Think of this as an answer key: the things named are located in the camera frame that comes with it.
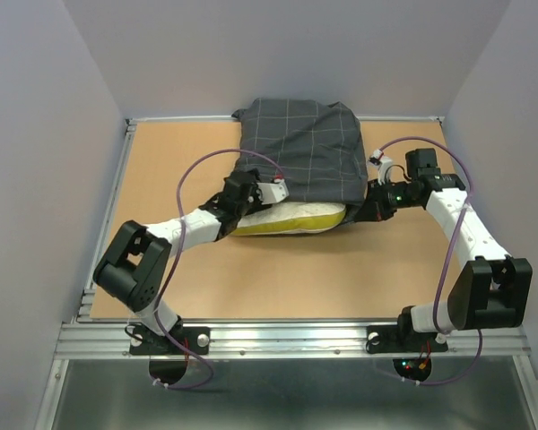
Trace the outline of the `white pillow yellow edge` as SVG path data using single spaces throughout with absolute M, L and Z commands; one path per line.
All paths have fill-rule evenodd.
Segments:
M 235 237 L 318 234 L 338 227 L 347 209 L 340 203 L 280 202 L 246 215 L 231 233 Z

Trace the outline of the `dark grey checked pillowcase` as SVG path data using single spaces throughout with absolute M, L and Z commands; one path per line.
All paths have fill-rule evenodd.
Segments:
M 257 169 L 263 180 L 282 168 L 291 202 L 340 203 L 342 224 L 363 205 L 368 170 L 360 120 L 341 102 L 255 99 L 232 117 L 239 121 L 243 150 L 238 170 Z

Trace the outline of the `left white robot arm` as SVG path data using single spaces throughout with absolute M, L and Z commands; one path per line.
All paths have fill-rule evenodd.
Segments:
M 122 224 L 94 272 L 93 282 L 135 314 L 140 322 L 126 329 L 133 355 L 177 355 L 183 335 L 181 317 L 159 298 L 170 258 L 197 245 L 213 243 L 236 230 L 241 219 L 289 196 L 285 181 L 265 183 L 256 169 L 233 171 L 207 202 L 180 218 L 142 225 Z

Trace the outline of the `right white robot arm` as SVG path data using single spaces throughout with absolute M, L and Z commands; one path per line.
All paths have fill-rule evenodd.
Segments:
M 445 259 L 456 257 L 461 272 L 446 299 L 405 307 L 390 332 L 378 334 L 373 343 L 415 349 L 440 331 L 520 326 L 533 276 L 531 264 L 512 256 L 493 238 L 461 178 L 441 171 L 434 149 L 411 150 L 405 161 L 405 179 L 394 182 L 394 162 L 382 150 L 373 152 L 369 162 L 377 169 L 377 179 L 368 183 L 358 219 L 380 222 L 401 209 L 423 208 L 449 241 Z

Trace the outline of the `metal front panel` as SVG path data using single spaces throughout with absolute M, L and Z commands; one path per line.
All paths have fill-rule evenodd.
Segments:
M 510 357 L 414 386 L 385 359 L 235 360 L 196 391 L 152 385 L 142 360 L 70 363 L 52 429 L 533 429 Z

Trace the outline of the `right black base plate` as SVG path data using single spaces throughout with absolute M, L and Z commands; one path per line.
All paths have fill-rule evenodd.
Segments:
M 370 354 L 408 354 L 446 352 L 447 342 L 438 343 L 435 333 L 410 331 L 403 334 L 396 324 L 370 325 L 367 328 L 365 351 Z

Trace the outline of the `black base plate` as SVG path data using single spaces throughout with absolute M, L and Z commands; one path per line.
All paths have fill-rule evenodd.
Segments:
M 130 323 L 124 328 L 130 339 L 132 356 L 179 356 L 184 351 L 168 338 L 158 335 L 140 323 Z M 199 355 L 209 353 L 211 329 L 205 326 L 189 326 L 173 331 L 171 336 L 185 348 Z
M 447 342 L 438 343 L 435 333 L 410 331 L 403 334 L 396 324 L 370 325 L 367 328 L 365 351 L 370 354 L 408 354 L 446 352 Z

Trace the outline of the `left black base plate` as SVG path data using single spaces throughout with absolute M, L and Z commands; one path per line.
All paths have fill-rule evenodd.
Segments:
M 130 323 L 124 328 L 130 339 L 132 356 L 179 356 L 184 351 L 168 338 L 158 335 L 140 323 Z M 205 326 L 189 326 L 173 331 L 171 336 L 185 348 L 199 355 L 209 353 L 211 329 Z

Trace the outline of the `aluminium frame rail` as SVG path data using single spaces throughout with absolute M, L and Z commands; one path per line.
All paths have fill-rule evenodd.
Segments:
M 192 210 L 230 170 L 239 125 L 229 119 L 132 121 L 97 253 L 127 219 Z M 181 260 L 167 293 L 187 326 L 206 326 L 209 357 L 362 357 L 368 335 L 434 297 L 447 237 L 424 210 L 399 211 L 316 236 L 229 238 Z

